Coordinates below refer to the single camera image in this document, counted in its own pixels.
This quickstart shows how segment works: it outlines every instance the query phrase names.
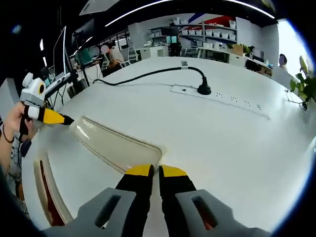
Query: computer monitor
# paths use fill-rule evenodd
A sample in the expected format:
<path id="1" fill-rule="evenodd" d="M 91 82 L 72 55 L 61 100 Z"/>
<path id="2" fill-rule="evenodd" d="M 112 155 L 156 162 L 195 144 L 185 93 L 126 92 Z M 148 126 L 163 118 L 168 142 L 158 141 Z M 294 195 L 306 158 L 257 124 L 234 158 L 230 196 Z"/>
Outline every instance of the computer monitor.
<path id="1" fill-rule="evenodd" d="M 258 49 L 253 49 L 253 51 L 252 51 L 252 59 L 256 59 L 256 60 L 258 60 L 258 61 L 260 61 L 260 62 L 264 62 L 265 60 L 264 60 L 264 54 L 263 54 L 263 51 L 260 51 L 260 50 L 258 50 Z"/>
<path id="2" fill-rule="evenodd" d="M 81 55 L 81 59 L 82 59 L 82 63 L 88 64 L 92 61 L 91 55 L 89 54 L 89 50 L 87 48 L 80 50 L 80 55 Z M 76 54 L 76 60 L 79 63 L 79 53 Z"/>
<path id="3" fill-rule="evenodd" d="M 167 41 L 167 43 L 177 43 L 178 37 L 177 36 L 167 36 L 166 41 Z"/>
<path id="4" fill-rule="evenodd" d="M 56 42 L 53 52 L 53 64 L 56 78 L 67 73 L 66 51 L 65 51 L 66 27 Z"/>
<path id="5" fill-rule="evenodd" d="M 163 36 L 177 36 L 179 34 L 178 27 L 164 27 L 161 29 Z"/>

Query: black cable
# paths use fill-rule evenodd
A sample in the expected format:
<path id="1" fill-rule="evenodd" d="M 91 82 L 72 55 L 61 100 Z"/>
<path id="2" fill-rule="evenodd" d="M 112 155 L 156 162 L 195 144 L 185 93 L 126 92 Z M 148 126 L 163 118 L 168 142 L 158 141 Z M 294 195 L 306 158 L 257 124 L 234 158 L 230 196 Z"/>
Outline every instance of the black cable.
<path id="1" fill-rule="evenodd" d="M 21 142 L 19 141 L 19 147 L 18 147 L 18 166 L 20 167 L 20 169 L 22 170 L 21 164 L 20 164 L 20 147 L 21 147 Z"/>
<path id="2" fill-rule="evenodd" d="M 65 94 L 65 91 L 66 91 L 66 86 L 67 84 L 65 85 L 65 88 L 64 88 L 64 91 L 63 91 L 63 95 L 61 95 L 61 104 L 64 106 L 64 94 Z"/>
<path id="3" fill-rule="evenodd" d="M 57 91 L 57 93 L 56 93 L 56 96 L 55 96 L 55 100 L 54 100 L 54 105 L 53 105 L 53 109 L 54 109 L 54 107 L 55 107 L 55 104 L 56 104 L 56 100 L 57 100 L 57 95 L 58 95 L 58 92 L 59 92 L 59 89 L 58 89 L 58 91 Z"/>
<path id="4" fill-rule="evenodd" d="M 182 69 L 183 69 L 182 67 L 162 69 L 162 70 L 154 71 L 154 72 L 151 72 L 151 73 L 146 73 L 146 74 L 143 74 L 141 76 L 135 77 L 133 79 L 121 81 L 121 82 L 118 82 L 118 83 L 109 83 L 109 82 L 106 82 L 106 81 L 101 80 L 101 79 L 96 79 L 96 80 L 93 81 L 92 84 L 94 84 L 96 81 L 101 81 L 101 82 L 105 83 L 106 85 L 115 86 L 115 85 L 120 85 L 120 84 L 124 84 L 124 83 L 130 82 L 130 81 L 134 81 L 134 80 L 137 80 L 139 78 L 143 78 L 143 77 L 146 77 L 146 76 L 149 76 L 149 75 L 152 75 L 152 74 L 169 72 L 169 71 L 175 71 L 175 70 L 182 70 Z M 202 85 L 207 85 L 206 76 L 204 75 L 204 73 L 200 69 L 194 68 L 194 67 L 188 67 L 188 69 L 194 70 L 194 71 L 200 73 L 201 76 L 202 76 L 202 80 L 203 80 Z"/>

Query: green leaves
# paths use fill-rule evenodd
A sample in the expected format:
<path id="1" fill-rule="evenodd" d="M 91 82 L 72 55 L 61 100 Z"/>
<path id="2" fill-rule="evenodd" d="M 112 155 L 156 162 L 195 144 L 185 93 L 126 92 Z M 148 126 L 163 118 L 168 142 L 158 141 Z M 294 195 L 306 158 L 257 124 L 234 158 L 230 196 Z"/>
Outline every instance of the green leaves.
<path id="1" fill-rule="evenodd" d="M 316 78 L 309 77 L 308 68 L 303 60 L 303 57 L 300 56 L 301 69 L 303 71 L 306 79 L 303 78 L 302 73 L 296 74 L 296 78 L 300 82 L 290 81 L 291 92 L 294 92 L 295 89 L 298 89 L 297 95 L 302 98 L 303 101 L 308 102 L 311 98 L 316 98 Z"/>
<path id="2" fill-rule="evenodd" d="M 290 81 L 290 87 L 291 87 L 291 92 L 294 92 L 294 91 L 295 91 L 295 88 L 296 88 L 296 83 L 295 83 L 295 81 L 293 81 L 293 80 Z"/>
<path id="3" fill-rule="evenodd" d="M 303 81 L 304 81 L 304 78 L 303 78 L 303 76 L 302 76 L 301 73 L 298 73 L 298 74 L 296 74 L 295 76 L 296 76 L 296 78 L 297 78 L 298 80 L 300 80 L 300 82 L 303 82 Z"/>
<path id="4" fill-rule="evenodd" d="M 300 56 L 300 64 L 301 64 L 301 70 L 304 72 L 305 76 L 308 77 L 307 66 L 302 56 Z"/>

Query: person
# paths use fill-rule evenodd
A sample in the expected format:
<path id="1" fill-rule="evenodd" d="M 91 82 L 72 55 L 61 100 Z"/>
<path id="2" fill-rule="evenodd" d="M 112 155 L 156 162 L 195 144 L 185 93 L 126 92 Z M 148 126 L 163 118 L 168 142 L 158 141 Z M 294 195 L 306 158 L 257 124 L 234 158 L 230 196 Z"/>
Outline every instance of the person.
<path id="1" fill-rule="evenodd" d="M 280 68 L 283 68 L 284 70 L 287 71 L 287 67 L 286 67 L 286 64 L 287 64 L 287 59 L 286 59 L 286 56 L 284 54 L 280 54 L 280 57 L 278 59 L 278 63 L 280 64 Z"/>
<path id="2" fill-rule="evenodd" d="M 25 120 L 29 134 L 18 140 L 15 134 L 19 133 L 23 113 L 24 105 L 19 102 L 9 112 L 0 130 L 0 166 L 16 204 L 27 214 L 22 191 L 20 147 L 21 143 L 34 137 L 36 130 L 32 120 Z"/>
<path id="3" fill-rule="evenodd" d="M 175 24 L 172 22 L 169 24 L 170 26 L 170 35 L 177 37 L 177 42 L 171 42 L 170 44 L 170 56 L 171 57 L 179 57 L 181 52 L 181 43 L 179 38 L 179 30 L 178 27 L 175 26 Z"/>
<path id="4" fill-rule="evenodd" d="M 121 54 L 120 51 L 118 51 L 116 48 L 113 47 L 113 42 L 105 43 L 105 45 L 109 48 L 109 51 L 107 53 L 108 59 L 110 61 L 109 67 L 114 67 L 117 64 L 124 62 L 124 57 Z"/>
<path id="5" fill-rule="evenodd" d="M 108 51 L 105 53 L 107 58 L 109 59 L 110 63 L 108 65 L 108 68 L 106 70 L 102 71 L 103 77 L 106 77 L 119 69 L 121 69 L 120 63 L 124 62 L 124 57 L 121 54 L 120 51 L 118 51 L 116 48 L 113 47 L 114 43 L 112 42 L 107 42 L 105 45 L 108 47 Z"/>

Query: black power cord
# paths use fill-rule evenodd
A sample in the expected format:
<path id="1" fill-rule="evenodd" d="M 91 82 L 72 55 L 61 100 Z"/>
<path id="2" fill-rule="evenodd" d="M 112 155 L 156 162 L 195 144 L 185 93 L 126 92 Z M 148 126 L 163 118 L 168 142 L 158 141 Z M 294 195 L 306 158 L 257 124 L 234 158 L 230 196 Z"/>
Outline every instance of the black power cord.
<path id="1" fill-rule="evenodd" d="M 151 73 L 146 73 L 146 74 L 143 74 L 141 76 L 135 77 L 133 79 L 121 81 L 121 82 L 118 82 L 118 83 L 109 83 L 109 82 L 101 80 L 101 79 L 96 79 L 96 80 L 93 81 L 92 84 L 94 84 L 96 81 L 101 81 L 101 82 L 103 82 L 106 85 L 116 86 L 116 85 L 124 84 L 124 83 L 130 82 L 130 81 L 134 81 L 134 80 L 137 80 L 139 78 L 143 78 L 143 77 L 146 77 L 146 76 L 149 76 L 149 75 L 152 75 L 152 74 L 169 72 L 169 71 L 175 71 L 175 70 L 183 70 L 183 69 L 184 68 L 182 68 L 182 67 L 162 69 L 162 70 L 154 71 L 154 72 L 151 72 Z M 211 88 L 207 84 L 207 79 L 206 79 L 206 76 L 204 75 L 204 73 L 200 69 L 194 68 L 194 67 L 187 67 L 187 69 L 194 70 L 194 71 L 196 71 L 196 72 L 201 74 L 201 76 L 202 76 L 202 84 L 198 87 L 197 92 L 199 94 L 202 94 L 202 95 L 209 95 L 212 91 L 211 91 Z"/>

